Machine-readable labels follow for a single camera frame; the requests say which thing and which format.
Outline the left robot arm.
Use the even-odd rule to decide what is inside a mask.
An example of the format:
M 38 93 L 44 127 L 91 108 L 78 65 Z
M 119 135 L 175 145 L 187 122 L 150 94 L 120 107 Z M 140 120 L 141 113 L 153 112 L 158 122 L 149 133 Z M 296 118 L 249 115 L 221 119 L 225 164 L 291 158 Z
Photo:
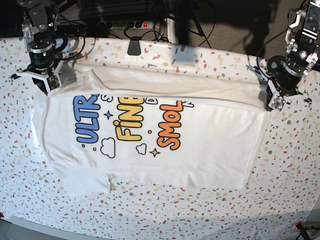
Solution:
M 298 84 L 306 77 L 320 58 L 320 2 L 305 0 L 295 9 L 295 20 L 286 30 L 268 40 L 257 55 L 273 40 L 285 34 L 285 55 L 275 55 L 266 61 L 263 70 L 259 57 L 256 69 L 266 81 L 266 102 L 264 109 L 281 112 L 286 104 L 304 94 Z

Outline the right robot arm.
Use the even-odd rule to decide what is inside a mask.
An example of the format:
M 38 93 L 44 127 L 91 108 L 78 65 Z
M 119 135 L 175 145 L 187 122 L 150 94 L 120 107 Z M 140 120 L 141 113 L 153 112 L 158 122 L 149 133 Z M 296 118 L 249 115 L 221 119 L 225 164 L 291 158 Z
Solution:
M 79 38 L 72 38 L 67 33 L 59 33 L 61 8 L 51 0 L 19 0 L 23 7 L 21 25 L 26 52 L 30 64 L 26 69 L 18 69 L 11 79 L 30 77 L 33 83 L 44 93 L 60 88 L 61 69 L 66 61 L 78 59 L 76 51 Z

